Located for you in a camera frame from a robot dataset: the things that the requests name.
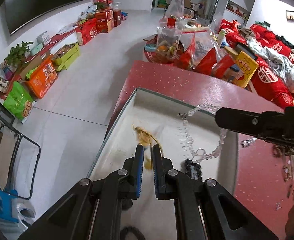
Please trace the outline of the black rectangular hair clip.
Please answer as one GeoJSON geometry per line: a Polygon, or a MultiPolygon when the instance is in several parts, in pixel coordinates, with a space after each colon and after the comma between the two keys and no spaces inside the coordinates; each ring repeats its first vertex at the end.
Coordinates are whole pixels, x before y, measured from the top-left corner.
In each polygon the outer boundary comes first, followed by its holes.
{"type": "Polygon", "coordinates": [[[203,181],[201,165],[186,159],[184,162],[184,173],[193,180],[203,181]]]}

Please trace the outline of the white jewelry tray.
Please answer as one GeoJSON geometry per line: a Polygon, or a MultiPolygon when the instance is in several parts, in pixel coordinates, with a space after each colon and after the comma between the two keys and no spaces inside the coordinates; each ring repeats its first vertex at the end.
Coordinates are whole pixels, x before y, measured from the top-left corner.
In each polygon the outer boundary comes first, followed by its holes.
{"type": "MultiPolygon", "coordinates": [[[[135,154],[138,138],[136,128],[150,132],[171,161],[171,167],[183,170],[186,160],[199,161],[203,179],[215,179],[229,193],[234,193],[238,170],[238,135],[228,132],[221,139],[221,129],[212,113],[200,110],[184,125],[181,114],[191,106],[153,92],[137,88],[131,94],[112,124],[88,173],[91,180],[106,178],[123,167],[135,154]],[[200,160],[221,146],[217,157],[200,160]]],[[[155,179],[165,179],[168,169],[164,163],[144,169],[140,197],[133,207],[121,214],[121,227],[133,226],[146,239],[176,239],[176,218],[173,200],[158,200],[155,179]]]]}

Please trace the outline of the leopard print scrunchie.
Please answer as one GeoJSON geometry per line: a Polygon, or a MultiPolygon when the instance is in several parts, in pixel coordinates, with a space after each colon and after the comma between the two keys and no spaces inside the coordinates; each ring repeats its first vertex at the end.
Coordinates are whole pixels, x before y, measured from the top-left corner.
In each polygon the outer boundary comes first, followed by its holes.
{"type": "Polygon", "coordinates": [[[294,149],[288,146],[274,145],[273,146],[273,156],[280,158],[282,156],[292,156],[294,155],[294,149]]]}

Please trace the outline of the silver rhinestone barrette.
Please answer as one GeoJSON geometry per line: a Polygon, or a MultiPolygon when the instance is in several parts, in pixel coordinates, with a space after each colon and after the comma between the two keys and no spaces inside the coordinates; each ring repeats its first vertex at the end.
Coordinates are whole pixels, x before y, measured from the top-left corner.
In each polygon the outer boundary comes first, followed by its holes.
{"type": "Polygon", "coordinates": [[[248,139],[242,140],[240,144],[243,148],[246,148],[251,146],[256,140],[256,137],[249,137],[248,139]]]}

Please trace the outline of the grey white clothes pile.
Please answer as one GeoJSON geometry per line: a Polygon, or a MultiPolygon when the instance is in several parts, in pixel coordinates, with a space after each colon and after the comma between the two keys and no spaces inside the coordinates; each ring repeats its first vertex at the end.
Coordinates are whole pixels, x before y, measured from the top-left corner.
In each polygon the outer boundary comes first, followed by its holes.
{"type": "Polygon", "coordinates": [[[248,47],[262,59],[282,79],[291,93],[294,93],[294,64],[289,59],[272,48],[262,47],[255,38],[249,37],[246,41],[248,47]]]}

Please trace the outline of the yellow snack bag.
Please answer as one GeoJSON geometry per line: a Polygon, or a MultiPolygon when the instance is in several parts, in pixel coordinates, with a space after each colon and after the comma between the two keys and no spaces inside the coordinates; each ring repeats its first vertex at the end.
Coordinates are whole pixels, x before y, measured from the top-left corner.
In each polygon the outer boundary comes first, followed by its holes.
{"type": "Polygon", "coordinates": [[[239,67],[239,72],[234,78],[233,84],[245,88],[253,77],[259,64],[244,51],[239,53],[235,64],[239,67]]]}

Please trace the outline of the green snack bag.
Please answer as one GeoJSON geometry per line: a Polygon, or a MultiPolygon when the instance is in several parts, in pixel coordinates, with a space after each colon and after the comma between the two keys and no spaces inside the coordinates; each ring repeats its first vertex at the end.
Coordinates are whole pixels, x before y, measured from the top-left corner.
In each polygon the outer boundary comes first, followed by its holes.
{"type": "Polygon", "coordinates": [[[5,109],[12,113],[12,115],[23,124],[27,120],[34,105],[35,101],[27,90],[25,90],[20,83],[14,81],[12,90],[3,103],[5,109]]]}

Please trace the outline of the orange gift box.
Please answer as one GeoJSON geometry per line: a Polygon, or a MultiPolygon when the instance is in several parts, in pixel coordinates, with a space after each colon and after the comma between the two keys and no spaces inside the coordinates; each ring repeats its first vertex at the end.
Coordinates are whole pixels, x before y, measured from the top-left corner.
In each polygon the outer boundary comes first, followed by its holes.
{"type": "Polygon", "coordinates": [[[37,99],[42,99],[57,78],[51,56],[48,56],[38,67],[28,72],[25,83],[37,99]]]}

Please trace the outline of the black folding cart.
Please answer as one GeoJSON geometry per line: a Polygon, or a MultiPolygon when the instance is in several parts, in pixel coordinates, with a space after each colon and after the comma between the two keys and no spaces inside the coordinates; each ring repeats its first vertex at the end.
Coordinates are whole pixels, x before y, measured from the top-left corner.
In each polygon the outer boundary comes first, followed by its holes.
{"type": "Polygon", "coordinates": [[[11,132],[13,132],[14,137],[15,137],[15,145],[13,148],[12,157],[10,159],[8,178],[7,178],[7,183],[6,183],[6,187],[5,187],[4,192],[13,196],[13,197],[21,198],[23,200],[30,200],[33,195],[34,180],[35,180],[36,169],[38,167],[39,159],[41,156],[41,147],[35,141],[29,139],[27,136],[25,136],[20,131],[18,131],[15,127],[13,127],[14,120],[15,120],[14,116],[8,110],[6,110],[3,106],[3,104],[0,102],[0,122],[1,122],[0,130],[1,130],[1,128],[7,127],[11,132]],[[20,144],[23,139],[27,140],[28,142],[33,144],[38,149],[38,154],[36,155],[36,161],[35,161],[35,165],[34,165],[34,170],[33,170],[33,174],[32,174],[31,185],[30,185],[28,197],[23,197],[18,194],[14,194],[13,188],[12,188],[14,164],[16,161],[16,157],[18,154],[20,144]]]}

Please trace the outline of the green yellow gift box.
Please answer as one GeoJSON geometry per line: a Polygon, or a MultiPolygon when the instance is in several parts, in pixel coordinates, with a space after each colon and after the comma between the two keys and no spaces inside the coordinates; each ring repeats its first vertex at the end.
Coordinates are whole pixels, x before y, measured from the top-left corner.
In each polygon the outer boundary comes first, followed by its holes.
{"type": "Polygon", "coordinates": [[[56,71],[67,70],[71,64],[80,56],[78,43],[66,44],[60,48],[51,60],[56,71]]]}

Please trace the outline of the potted green plant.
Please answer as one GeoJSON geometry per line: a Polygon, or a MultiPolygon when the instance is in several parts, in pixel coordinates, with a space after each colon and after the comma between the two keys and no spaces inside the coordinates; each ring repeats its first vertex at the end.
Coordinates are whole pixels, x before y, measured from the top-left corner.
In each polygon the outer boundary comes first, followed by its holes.
{"type": "Polygon", "coordinates": [[[18,43],[15,47],[12,47],[8,56],[4,59],[5,63],[10,66],[19,66],[20,64],[26,62],[26,53],[29,52],[29,46],[32,44],[32,41],[21,42],[18,43]]]}

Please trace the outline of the red gift box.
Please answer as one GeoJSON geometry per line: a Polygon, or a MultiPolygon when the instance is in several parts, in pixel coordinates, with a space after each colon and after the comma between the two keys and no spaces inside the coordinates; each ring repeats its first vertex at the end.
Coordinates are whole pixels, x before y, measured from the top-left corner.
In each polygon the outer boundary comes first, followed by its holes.
{"type": "Polygon", "coordinates": [[[97,35],[96,19],[88,19],[76,28],[76,36],[80,46],[86,45],[97,35]]]}

